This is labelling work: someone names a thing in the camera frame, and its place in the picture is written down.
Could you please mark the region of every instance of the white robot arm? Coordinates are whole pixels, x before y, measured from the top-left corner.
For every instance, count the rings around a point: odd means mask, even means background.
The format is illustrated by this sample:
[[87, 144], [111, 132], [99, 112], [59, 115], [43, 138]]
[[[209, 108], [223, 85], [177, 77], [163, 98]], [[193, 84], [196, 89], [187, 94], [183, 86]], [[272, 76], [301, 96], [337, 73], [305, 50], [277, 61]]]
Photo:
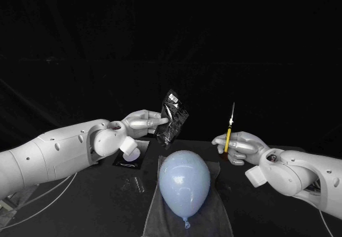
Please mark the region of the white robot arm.
[[165, 123], [160, 113], [131, 113], [122, 121], [98, 119], [43, 133], [17, 148], [0, 153], [0, 200], [24, 187], [67, 177], [118, 149], [129, 156], [134, 138]]
[[[245, 176], [253, 187], [266, 182], [285, 196], [310, 203], [318, 210], [342, 219], [342, 160], [298, 151], [269, 149], [261, 139], [246, 132], [230, 134], [229, 161], [240, 165], [242, 160], [256, 164]], [[223, 135], [216, 137], [222, 153]], [[320, 191], [307, 187], [318, 180]]]

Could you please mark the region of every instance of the black table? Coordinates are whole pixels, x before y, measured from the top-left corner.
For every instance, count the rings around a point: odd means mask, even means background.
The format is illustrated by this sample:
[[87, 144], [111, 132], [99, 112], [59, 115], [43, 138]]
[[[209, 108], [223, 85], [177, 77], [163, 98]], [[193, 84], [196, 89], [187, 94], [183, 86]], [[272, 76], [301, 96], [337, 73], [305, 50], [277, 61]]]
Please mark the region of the black table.
[[[220, 163], [216, 189], [225, 204], [235, 237], [259, 235], [327, 236], [318, 211], [304, 202], [285, 197], [264, 184], [253, 188], [243, 172], [253, 166], [233, 166], [220, 160], [210, 142], [176, 140], [165, 151], [152, 138], [139, 170], [112, 166], [116, 153], [102, 160], [98, 167], [82, 170], [51, 206], [30, 220], [4, 229], [0, 237], [139, 237], [157, 184], [158, 155], [178, 150], [193, 151], [206, 161]], [[301, 150], [277, 147], [282, 150]], [[145, 192], [122, 190], [125, 179], [138, 177]], [[60, 180], [40, 184], [31, 198], [46, 192]], [[56, 198], [66, 183], [31, 205], [21, 208], [14, 222], [34, 214]], [[342, 236], [342, 221], [323, 214], [334, 236]]]

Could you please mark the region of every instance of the cable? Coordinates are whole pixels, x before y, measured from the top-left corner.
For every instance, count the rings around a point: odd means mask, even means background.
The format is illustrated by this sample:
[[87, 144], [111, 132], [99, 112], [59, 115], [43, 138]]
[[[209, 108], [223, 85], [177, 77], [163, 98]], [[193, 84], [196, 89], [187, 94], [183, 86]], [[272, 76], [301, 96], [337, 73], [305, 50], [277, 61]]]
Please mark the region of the cable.
[[31, 200], [30, 200], [28, 202], [25, 202], [23, 205], [17, 206], [12, 210], [7, 211], [7, 213], [2, 214], [0, 217], [5, 216], [10, 212], [18, 210], [21, 207], [24, 207], [27, 204], [30, 204], [33, 201], [36, 201], [41, 196], [44, 196], [49, 192], [51, 192], [51, 191], [57, 188], [57, 186], [67, 180], [69, 177], [66, 177], [66, 179], [64, 179], [47, 192], [44, 192], [38, 197], [36, 197], [34, 199], [31, 199]]
[[[59, 199], [59, 197], [62, 196], [63, 192], [66, 191], [66, 189], [67, 189], [67, 187], [69, 187], [69, 185], [70, 185], [70, 183], [72, 183], [72, 181], [73, 181], [73, 178], [72, 178], [72, 180], [69, 181], [69, 184], [67, 184], [66, 188], [63, 189], [62, 193], [59, 194], [59, 196], [56, 197], [56, 199], [51, 201], [51, 203], [53, 203], [53, 202]], [[5, 226], [5, 227], [1, 227], [0, 230], [8, 228], [8, 227], [11, 227], [11, 226], [15, 226], [17, 224], [20, 224], [20, 223], [23, 223], [24, 221], [27, 221], [33, 216], [36, 216], [36, 215], [51, 205], [51, 203], [50, 203], [34, 215], [31, 215], [31, 216], [27, 217], [24, 220], [21, 220], [21, 221], [18, 221], [17, 223], [14, 223], [12, 225]]]
[[320, 210], [318, 210], [318, 213], [320, 213], [321, 220], [323, 220], [323, 222], [324, 222], [324, 226], [326, 226], [326, 229], [327, 229], [327, 231], [328, 231], [328, 234], [330, 234], [330, 236], [333, 237], [333, 234], [331, 234], [331, 232], [330, 232], [330, 230], [328, 230], [328, 228], [327, 228], [326, 221], [324, 221], [324, 218], [323, 218], [323, 215], [321, 215], [321, 211], [320, 211]]

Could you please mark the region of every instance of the dark background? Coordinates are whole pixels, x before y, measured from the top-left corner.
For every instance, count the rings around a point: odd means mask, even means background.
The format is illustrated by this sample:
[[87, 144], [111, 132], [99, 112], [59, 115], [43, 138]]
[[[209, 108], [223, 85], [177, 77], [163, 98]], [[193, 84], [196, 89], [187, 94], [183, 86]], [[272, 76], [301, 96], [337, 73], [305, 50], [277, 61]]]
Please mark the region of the dark background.
[[171, 88], [178, 139], [232, 131], [340, 157], [340, 9], [333, 1], [0, 1], [0, 150], [139, 109]]

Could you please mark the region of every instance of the light blue balloon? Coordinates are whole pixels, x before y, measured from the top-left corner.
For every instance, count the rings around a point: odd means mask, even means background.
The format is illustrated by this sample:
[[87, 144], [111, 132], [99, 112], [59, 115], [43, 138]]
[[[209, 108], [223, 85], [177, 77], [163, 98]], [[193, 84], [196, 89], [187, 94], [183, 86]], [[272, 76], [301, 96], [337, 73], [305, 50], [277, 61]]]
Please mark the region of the light blue balloon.
[[173, 213], [187, 218], [197, 212], [210, 187], [210, 173], [199, 155], [190, 151], [177, 151], [165, 158], [158, 172], [160, 192]]

